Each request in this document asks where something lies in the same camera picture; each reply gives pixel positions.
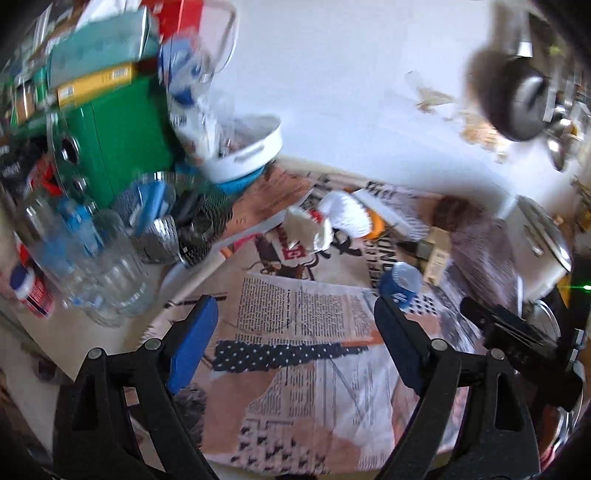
orange object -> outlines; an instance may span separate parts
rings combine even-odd
[[[377,238],[379,238],[380,235],[382,235],[382,233],[384,233],[384,230],[386,230],[386,224],[384,223],[384,220],[373,210],[366,210],[369,215],[369,219],[371,220],[372,226],[371,232],[363,236],[362,238],[364,240],[376,240]]]

metal pot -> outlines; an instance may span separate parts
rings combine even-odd
[[[536,301],[570,272],[569,248],[552,219],[532,199],[517,197],[505,222],[515,266],[523,280],[524,301]]]

cardboard box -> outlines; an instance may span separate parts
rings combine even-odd
[[[419,242],[417,258],[423,279],[431,285],[438,286],[447,268],[452,252],[449,232],[438,227],[432,227],[429,235]]]
[[[85,75],[72,82],[60,85],[57,88],[57,101],[60,108],[72,104],[81,105],[107,90],[129,85],[135,74],[135,65],[133,63],[124,63]]]

red and white container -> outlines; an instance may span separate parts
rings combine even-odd
[[[17,299],[24,303],[36,316],[47,318],[53,312],[53,296],[35,271],[24,265],[17,265],[10,276],[10,286]]]

red box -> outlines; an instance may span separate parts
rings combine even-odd
[[[199,30],[203,0],[142,0],[158,18],[163,41],[187,27]]]

